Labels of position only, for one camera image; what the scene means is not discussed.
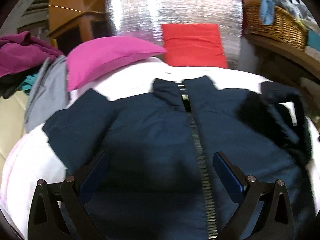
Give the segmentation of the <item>navy blue zip jacket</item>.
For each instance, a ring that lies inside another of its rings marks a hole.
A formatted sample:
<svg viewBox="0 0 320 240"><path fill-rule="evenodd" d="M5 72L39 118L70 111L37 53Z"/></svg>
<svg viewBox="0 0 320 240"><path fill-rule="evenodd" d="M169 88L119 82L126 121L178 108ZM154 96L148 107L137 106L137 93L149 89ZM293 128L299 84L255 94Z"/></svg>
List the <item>navy blue zip jacket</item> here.
<svg viewBox="0 0 320 240"><path fill-rule="evenodd" d="M107 239L207 239L236 210L213 167L223 152L247 175L287 184L295 234L315 217L306 165L311 138L298 90L217 89L207 76L156 79L151 93L109 101L88 90L44 124L68 174L104 152L103 179L85 205Z"/></svg>

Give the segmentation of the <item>cream sofa cushion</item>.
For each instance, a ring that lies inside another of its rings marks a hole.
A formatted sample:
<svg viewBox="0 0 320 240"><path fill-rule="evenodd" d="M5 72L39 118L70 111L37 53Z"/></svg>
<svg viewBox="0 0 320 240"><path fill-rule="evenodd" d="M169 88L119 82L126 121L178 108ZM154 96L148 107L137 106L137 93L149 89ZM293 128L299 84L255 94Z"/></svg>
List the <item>cream sofa cushion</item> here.
<svg viewBox="0 0 320 240"><path fill-rule="evenodd" d="M22 91L16 92L9 99L1 98L0 103L0 143L1 171L7 156L25 133L24 114L28 96Z"/></svg>

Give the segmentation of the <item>grey garment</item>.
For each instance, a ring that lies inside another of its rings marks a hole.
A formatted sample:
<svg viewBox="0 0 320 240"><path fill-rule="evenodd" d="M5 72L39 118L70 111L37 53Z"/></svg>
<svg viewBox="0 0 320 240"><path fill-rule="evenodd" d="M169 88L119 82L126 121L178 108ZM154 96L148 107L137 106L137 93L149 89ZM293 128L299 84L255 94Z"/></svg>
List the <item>grey garment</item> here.
<svg viewBox="0 0 320 240"><path fill-rule="evenodd" d="M28 96L24 114L27 133L46 122L55 112L69 104L67 92L67 58L46 59Z"/></svg>

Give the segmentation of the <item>teal garment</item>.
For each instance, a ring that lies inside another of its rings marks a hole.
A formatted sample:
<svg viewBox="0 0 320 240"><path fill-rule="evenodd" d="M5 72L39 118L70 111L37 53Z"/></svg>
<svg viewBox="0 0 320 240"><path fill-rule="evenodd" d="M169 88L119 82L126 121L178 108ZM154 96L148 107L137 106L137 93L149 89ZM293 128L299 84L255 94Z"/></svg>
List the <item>teal garment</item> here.
<svg viewBox="0 0 320 240"><path fill-rule="evenodd" d="M25 80L17 87L16 91L22 91L24 94L29 95L33 85L37 80L38 74L28 75Z"/></svg>

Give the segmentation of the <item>pink pillow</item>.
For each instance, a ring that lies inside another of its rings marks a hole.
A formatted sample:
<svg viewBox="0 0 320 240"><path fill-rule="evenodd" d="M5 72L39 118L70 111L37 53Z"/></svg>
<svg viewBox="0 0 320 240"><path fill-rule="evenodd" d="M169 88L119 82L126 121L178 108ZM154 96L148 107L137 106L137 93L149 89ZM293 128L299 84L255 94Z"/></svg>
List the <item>pink pillow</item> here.
<svg viewBox="0 0 320 240"><path fill-rule="evenodd" d="M109 72L165 52L161 46L130 36L89 40L67 55L67 89L79 89Z"/></svg>

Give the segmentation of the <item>magenta garment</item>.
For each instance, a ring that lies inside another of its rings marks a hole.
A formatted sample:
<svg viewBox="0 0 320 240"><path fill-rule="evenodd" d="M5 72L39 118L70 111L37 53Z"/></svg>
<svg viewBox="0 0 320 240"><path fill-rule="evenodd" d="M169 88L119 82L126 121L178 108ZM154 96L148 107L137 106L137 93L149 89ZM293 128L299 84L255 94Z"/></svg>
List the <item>magenta garment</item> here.
<svg viewBox="0 0 320 240"><path fill-rule="evenodd" d="M24 31L1 37L1 77L17 74L50 61L63 52Z"/></svg>

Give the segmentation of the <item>teal box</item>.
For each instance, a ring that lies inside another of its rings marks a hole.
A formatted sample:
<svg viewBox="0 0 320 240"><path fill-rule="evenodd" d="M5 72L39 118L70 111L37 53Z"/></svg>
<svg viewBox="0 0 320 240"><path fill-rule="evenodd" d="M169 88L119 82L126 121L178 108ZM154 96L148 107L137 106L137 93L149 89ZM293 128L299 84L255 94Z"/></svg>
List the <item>teal box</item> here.
<svg viewBox="0 0 320 240"><path fill-rule="evenodd" d="M317 51L320 51L320 35L312 30L309 30L307 45Z"/></svg>

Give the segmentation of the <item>wicker basket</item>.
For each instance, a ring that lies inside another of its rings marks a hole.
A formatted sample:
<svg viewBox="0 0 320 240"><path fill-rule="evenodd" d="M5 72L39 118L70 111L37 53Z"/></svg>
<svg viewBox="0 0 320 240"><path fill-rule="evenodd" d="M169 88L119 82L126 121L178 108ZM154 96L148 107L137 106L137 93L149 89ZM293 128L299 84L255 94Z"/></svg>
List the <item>wicker basket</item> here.
<svg viewBox="0 0 320 240"><path fill-rule="evenodd" d="M293 48L304 50L308 32L302 23L286 10L275 6L274 19L271 25L262 24L259 17L259 2L249 2L244 6L244 11L250 34L270 38Z"/></svg>

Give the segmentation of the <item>red cushion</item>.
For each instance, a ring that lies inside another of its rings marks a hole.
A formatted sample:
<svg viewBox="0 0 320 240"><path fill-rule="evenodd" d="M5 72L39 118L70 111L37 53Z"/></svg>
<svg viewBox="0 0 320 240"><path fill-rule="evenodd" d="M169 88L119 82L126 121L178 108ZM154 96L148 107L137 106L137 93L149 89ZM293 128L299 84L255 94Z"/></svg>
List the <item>red cushion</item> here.
<svg viewBox="0 0 320 240"><path fill-rule="evenodd" d="M168 65L228 68L218 24L168 23L161 28Z"/></svg>

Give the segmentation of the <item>wooden cabinet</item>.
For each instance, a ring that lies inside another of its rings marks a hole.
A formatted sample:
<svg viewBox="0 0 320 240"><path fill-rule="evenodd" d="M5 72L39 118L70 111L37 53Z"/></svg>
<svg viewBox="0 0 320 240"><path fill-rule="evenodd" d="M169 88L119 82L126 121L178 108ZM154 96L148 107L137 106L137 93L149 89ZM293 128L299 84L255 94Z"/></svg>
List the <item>wooden cabinet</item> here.
<svg viewBox="0 0 320 240"><path fill-rule="evenodd" d="M67 55L76 46L110 35L106 0L49 0L51 44Z"/></svg>

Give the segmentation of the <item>light blue cloth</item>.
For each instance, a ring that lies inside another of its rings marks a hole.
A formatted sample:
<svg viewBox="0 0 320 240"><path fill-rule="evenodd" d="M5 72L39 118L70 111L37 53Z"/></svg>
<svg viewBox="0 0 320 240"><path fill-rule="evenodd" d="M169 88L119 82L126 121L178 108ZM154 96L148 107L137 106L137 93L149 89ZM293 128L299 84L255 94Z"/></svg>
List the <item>light blue cloth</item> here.
<svg viewBox="0 0 320 240"><path fill-rule="evenodd" d="M282 2L283 0L261 0L259 18L262 25L271 25L274 22L275 6Z"/></svg>

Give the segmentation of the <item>silver foil headboard panel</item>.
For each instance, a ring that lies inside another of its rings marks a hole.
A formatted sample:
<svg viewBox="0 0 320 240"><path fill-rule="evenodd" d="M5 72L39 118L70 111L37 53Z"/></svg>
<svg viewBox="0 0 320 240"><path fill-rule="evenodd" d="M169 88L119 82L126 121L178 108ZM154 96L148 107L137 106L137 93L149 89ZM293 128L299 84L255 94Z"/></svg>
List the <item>silver foil headboard panel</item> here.
<svg viewBox="0 0 320 240"><path fill-rule="evenodd" d="M163 45L168 23L218 24L229 67L236 68L242 34L242 0L105 0L114 36L132 36Z"/></svg>

